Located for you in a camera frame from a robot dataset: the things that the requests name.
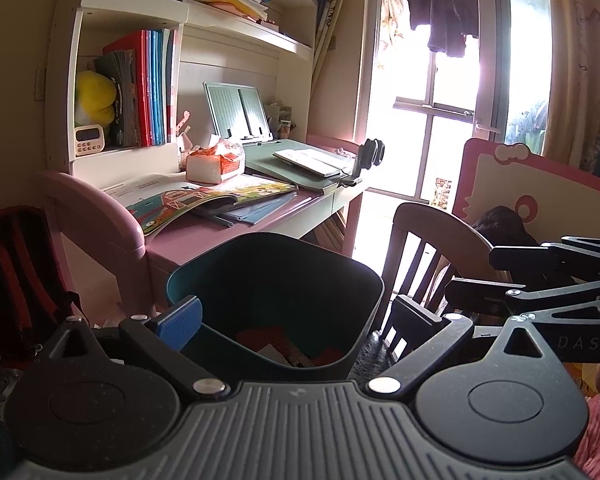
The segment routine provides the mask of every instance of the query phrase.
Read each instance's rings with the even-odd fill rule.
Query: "pink board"
[[[472,224],[498,205],[515,210],[540,243],[600,238],[600,178],[534,155],[524,144],[470,139],[452,212]]]

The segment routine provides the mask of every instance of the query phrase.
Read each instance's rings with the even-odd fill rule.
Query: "red binder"
[[[138,119],[143,146],[151,146],[151,130],[149,129],[149,104],[147,102],[146,77],[146,31],[138,30],[124,38],[108,44],[102,49],[103,54],[115,50],[133,50],[136,57],[136,102],[138,103]]]

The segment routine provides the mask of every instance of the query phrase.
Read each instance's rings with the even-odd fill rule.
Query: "white bookshelf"
[[[189,1],[189,15],[185,26],[208,29],[249,43],[285,50],[309,62],[314,56],[310,47],[289,36],[199,2]]]
[[[264,100],[293,108],[293,137],[304,140],[308,120],[315,35],[313,0],[271,0],[275,32],[250,20],[190,0],[57,0],[50,34],[45,91],[47,167],[72,174],[98,188],[143,173],[178,169],[175,143],[74,152],[76,71],[101,55],[102,47],[142,28],[176,30],[174,87],[177,103],[202,128],[200,92],[204,80],[257,86]],[[179,84],[181,69],[187,80]],[[178,106],[177,120],[183,109]]]

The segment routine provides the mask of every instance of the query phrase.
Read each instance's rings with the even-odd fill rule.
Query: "trash can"
[[[243,380],[344,380],[362,347],[384,291],[363,264],[274,233],[245,234],[176,269],[166,285],[171,304],[192,294],[202,326],[182,353],[235,386]],[[279,364],[236,342],[243,330],[282,327],[309,359],[325,348],[328,365]]]

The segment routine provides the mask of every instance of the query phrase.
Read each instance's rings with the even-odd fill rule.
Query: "desk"
[[[177,267],[196,256],[246,233],[266,231],[300,238],[348,203],[358,199],[354,204],[359,206],[365,188],[364,183],[360,183],[354,187],[338,188],[329,195],[300,189],[293,200],[253,226],[236,223],[226,228],[187,214],[175,219],[158,234],[150,235],[145,240],[155,304],[167,307],[164,296],[167,278]],[[345,233],[348,242],[343,250],[345,254],[349,252],[349,247],[352,252],[353,240],[350,238],[355,238],[357,224],[357,215],[355,223],[347,222],[349,232]]]
[[[343,254],[351,256],[365,184],[341,187],[329,195],[299,190],[291,202],[254,226],[237,223],[225,228],[183,215],[147,239],[124,207],[75,177],[43,171],[40,189],[67,287],[74,285],[61,234],[116,277],[122,309],[131,316],[154,314],[156,304],[166,306],[164,285],[168,275],[209,249],[248,232],[269,231],[299,238],[349,203]]]

